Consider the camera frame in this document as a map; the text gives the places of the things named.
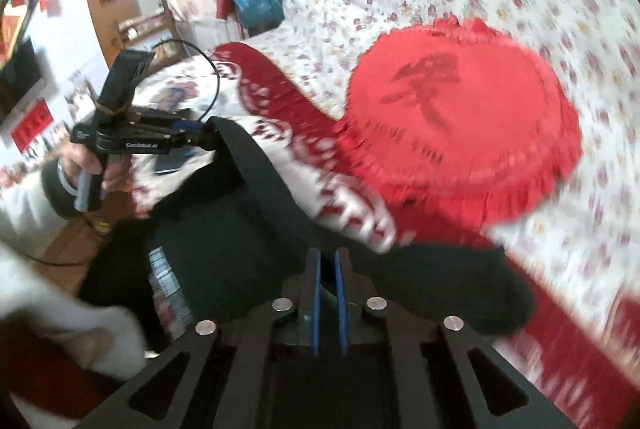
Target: silver bolt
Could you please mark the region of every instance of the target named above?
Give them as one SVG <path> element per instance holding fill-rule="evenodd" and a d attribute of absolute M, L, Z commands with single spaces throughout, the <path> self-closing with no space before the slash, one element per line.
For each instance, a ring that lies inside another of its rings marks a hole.
<path fill-rule="evenodd" d="M 372 310 L 384 310 L 386 308 L 386 299 L 382 297 L 369 297 L 367 306 Z"/>
<path fill-rule="evenodd" d="M 462 327 L 464 326 L 464 322 L 460 317 L 456 317 L 454 315 L 450 315 L 449 317 L 446 317 L 446 319 L 444 319 L 444 327 L 447 330 L 451 330 L 452 332 L 458 332 L 460 330 L 462 330 Z"/>
<path fill-rule="evenodd" d="M 196 332 L 200 335 L 211 335 L 216 331 L 216 324 L 213 321 L 200 321 L 196 324 Z"/>
<path fill-rule="evenodd" d="M 272 304 L 271 307 L 276 312 L 288 312 L 293 308 L 293 303 L 287 297 L 278 297 Z"/>

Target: black garment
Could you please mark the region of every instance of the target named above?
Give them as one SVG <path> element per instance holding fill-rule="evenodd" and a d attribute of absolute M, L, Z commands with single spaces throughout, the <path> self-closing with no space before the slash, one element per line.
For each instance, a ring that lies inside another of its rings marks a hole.
<path fill-rule="evenodd" d="M 414 245 L 377 255 L 311 221 L 251 136 L 232 121 L 214 122 L 220 145 L 213 162 L 161 200 L 150 219 L 116 226 L 81 299 L 130 308 L 151 339 L 159 324 L 147 254 L 159 247 L 195 320 L 221 323 L 276 298 L 284 279 L 302 272 L 309 247 L 327 256 L 346 247 L 354 271 L 417 316 L 439 321 L 455 314 L 480 333 L 502 334 L 532 315 L 532 294 L 506 267 L 502 249 Z"/>

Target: red banner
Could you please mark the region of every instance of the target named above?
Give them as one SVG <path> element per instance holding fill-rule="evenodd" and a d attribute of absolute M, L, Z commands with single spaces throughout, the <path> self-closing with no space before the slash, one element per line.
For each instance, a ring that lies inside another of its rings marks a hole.
<path fill-rule="evenodd" d="M 22 119 L 20 124 L 11 132 L 18 151 L 23 152 L 31 141 L 53 122 L 49 106 L 44 99 L 40 99 L 33 109 Z"/>

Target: wooden floor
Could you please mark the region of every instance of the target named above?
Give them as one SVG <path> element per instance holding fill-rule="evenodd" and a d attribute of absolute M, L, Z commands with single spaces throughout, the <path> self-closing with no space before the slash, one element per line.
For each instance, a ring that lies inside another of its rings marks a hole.
<path fill-rule="evenodd" d="M 132 216 L 134 212 L 130 195 L 125 192 L 115 192 L 109 195 L 100 213 L 90 213 L 86 220 L 73 219 L 60 235 L 52 242 L 43 256 L 47 263 L 77 263 L 80 266 L 47 266 L 34 263 L 34 268 L 49 281 L 76 295 L 82 284 L 82 279 L 88 269 L 88 264 L 97 253 L 102 237 L 92 229 L 95 221 L 114 223 L 118 219 Z"/>

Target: white sleeve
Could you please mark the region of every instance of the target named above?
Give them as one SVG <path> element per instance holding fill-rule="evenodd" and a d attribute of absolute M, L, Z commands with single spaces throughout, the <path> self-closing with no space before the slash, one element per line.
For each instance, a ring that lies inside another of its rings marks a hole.
<path fill-rule="evenodd" d="M 47 199 L 39 172 L 0 197 L 0 240 L 18 253 L 40 257 L 65 225 Z"/>

